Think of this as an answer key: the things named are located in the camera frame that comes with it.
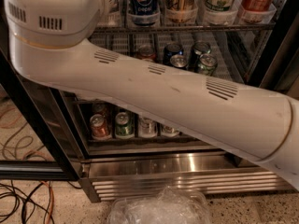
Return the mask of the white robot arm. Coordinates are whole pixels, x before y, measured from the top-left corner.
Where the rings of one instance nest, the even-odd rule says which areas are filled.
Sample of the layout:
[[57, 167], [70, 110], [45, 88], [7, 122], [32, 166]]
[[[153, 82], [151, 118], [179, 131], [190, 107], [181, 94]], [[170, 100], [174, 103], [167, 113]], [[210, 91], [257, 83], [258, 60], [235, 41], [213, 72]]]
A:
[[89, 41], [114, 0], [4, 0], [17, 72], [100, 99], [251, 161], [299, 189], [299, 102]]

